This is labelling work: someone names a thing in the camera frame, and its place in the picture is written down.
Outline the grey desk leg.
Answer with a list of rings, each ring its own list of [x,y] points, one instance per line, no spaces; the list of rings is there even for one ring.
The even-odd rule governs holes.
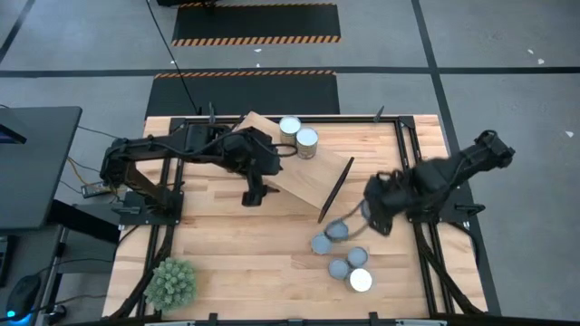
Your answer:
[[[46,272],[46,286],[44,290],[44,295],[42,299],[43,305],[48,305],[48,308],[39,312],[38,323],[41,326],[48,324],[48,315],[52,311],[56,297],[58,295],[58,290],[62,280],[62,275],[58,272],[57,264],[62,261],[64,252],[66,250],[66,239],[68,236],[68,229],[62,225],[58,225],[58,242],[54,254],[54,258],[51,261],[50,269]]]

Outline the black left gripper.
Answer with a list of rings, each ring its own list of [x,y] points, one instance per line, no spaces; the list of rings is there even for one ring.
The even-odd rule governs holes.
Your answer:
[[[224,139],[224,168],[246,179],[248,191],[242,196],[243,206],[260,206],[267,193],[280,192],[263,181],[263,176],[277,175],[281,164],[277,150],[272,148],[272,138],[259,129],[242,129]]]

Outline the dark screen device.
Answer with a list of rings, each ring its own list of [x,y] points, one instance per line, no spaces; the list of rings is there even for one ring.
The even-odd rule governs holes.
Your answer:
[[[25,144],[27,138],[0,123],[0,144]]]

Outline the peas can red label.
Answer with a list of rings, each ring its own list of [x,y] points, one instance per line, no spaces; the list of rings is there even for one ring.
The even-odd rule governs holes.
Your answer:
[[[349,227],[345,222],[335,220],[326,226],[324,235],[333,243],[347,241],[349,238]]]

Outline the dark grey desk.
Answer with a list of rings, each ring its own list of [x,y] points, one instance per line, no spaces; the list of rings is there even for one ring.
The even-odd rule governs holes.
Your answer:
[[[44,226],[82,115],[79,107],[0,109],[24,144],[0,143],[0,231]]]

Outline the black computer mouse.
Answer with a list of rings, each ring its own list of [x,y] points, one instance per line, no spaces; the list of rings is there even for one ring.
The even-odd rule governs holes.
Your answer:
[[[32,313],[41,283],[38,274],[26,275],[16,283],[5,306],[9,321],[20,321]]]

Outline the green oranges can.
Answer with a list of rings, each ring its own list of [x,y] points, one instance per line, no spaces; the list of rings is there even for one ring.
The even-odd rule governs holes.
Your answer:
[[[280,142],[287,145],[296,144],[296,135],[302,128],[301,121],[296,116],[284,116],[278,123]]]

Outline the blue peaches can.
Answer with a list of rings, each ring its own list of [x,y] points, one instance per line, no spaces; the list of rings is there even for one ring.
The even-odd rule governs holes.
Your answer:
[[[328,264],[328,273],[336,280],[344,280],[350,272],[350,265],[344,260],[334,258]]]

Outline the teal white label can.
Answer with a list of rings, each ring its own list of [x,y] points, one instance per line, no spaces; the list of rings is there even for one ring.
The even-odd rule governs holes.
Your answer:
[[[360,246],[356,246],[348,252],[346,261],[353,269],[357,269],[362,268],[368,262],[368,259],[369,254],[367,251]]]

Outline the black metal table frame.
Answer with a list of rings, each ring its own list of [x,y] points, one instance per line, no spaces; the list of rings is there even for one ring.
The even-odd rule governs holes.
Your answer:
[[[353,240],[370,256],[373,278],[357,293],[332,278],[330,257],[311,249],[329,219],[348,212],[362,197],[368,177],[401,166],[400,142],[389,119],[319,116],[314,128],[324,149],[352,162],[326,215],[285,191],[258,207],[244,207],[247,184],[212,165],[187,164],[185,203],[171,252],[190,261],[198,290],[171,319],[221,320],[361,319],[424,317],[428,313],[412,225],[399,216],[389,236],[366,231]]]

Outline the red white tomato can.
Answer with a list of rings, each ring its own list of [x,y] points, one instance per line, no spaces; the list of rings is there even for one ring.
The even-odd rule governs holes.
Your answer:
[[[311,249],[315,254],[329,254],[333,249],[333,242],[324,233],[319,233],[312,238]]]

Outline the tall silver-lidded tin can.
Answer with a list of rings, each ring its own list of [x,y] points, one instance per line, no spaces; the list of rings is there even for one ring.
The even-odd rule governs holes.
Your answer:
[[[368,292],[373,284],[372,275],[363,268],[350,271],[345,281],[353,292]]]
[[[318,144],[318,133],[312,128],[301,128],[295,135],[297,156],[302,159],[313,158]]]

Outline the small black electronics box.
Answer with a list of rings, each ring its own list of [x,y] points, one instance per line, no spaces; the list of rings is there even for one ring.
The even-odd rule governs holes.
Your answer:
[[[109,187],[103,185],[102,182],[86,184],[81,187],[81,193],[84,198],[98,197],[109,195],[112,193]]]

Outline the green artificial plant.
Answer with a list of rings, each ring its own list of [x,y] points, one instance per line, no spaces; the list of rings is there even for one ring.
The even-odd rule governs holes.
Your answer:
[[[189,261],[167,258],[153,270],[144,291],[146,303],[170,312],[192,303],[197,295],[196,274]]]

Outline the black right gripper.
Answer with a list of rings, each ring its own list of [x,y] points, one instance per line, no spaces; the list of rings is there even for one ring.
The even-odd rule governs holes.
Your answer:
[[[392,231],[394,217],[411,206],[409,190],[408,177],[400,170],[377,172],[370,177],[363,191],[363,199],[368,202],[371,209],[371,221],[348,234],[346,241],[361,235],[368,227],[383,236],[388,236]],[[347,214],[337,217],[335,222],[343,223],[346,219],[361,213],[362,206],[363,202],[359,202]]]

